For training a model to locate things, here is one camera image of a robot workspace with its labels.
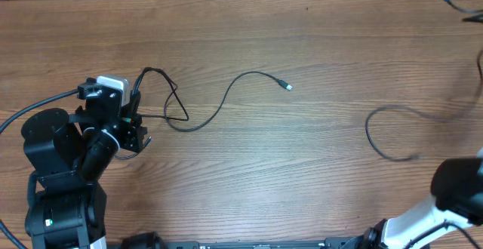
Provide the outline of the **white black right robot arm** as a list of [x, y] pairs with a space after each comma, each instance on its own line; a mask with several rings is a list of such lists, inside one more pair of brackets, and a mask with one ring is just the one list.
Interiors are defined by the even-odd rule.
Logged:
[[473, 247], [480, 248], [467, 229], [481, 225], [482, 151], [478, 151], [474, 158], [443, 161], [424, 200], [398, 217], [381, 220], [342, 247], [428, 248], [431, 242], [457, 230]]

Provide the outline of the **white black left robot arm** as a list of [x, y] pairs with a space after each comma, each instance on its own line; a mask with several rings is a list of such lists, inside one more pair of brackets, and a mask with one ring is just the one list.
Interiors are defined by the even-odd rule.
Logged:
[[22, 126], [29, 178], [27, 235], [34, 248], [89, 248], [106, 235], [106, 193], [99, 179], [120, 149], [142, 150], [147, 129], [140, 95], [122, 105], [119, 91], [102, 91], [73, 114], [45, 109]]

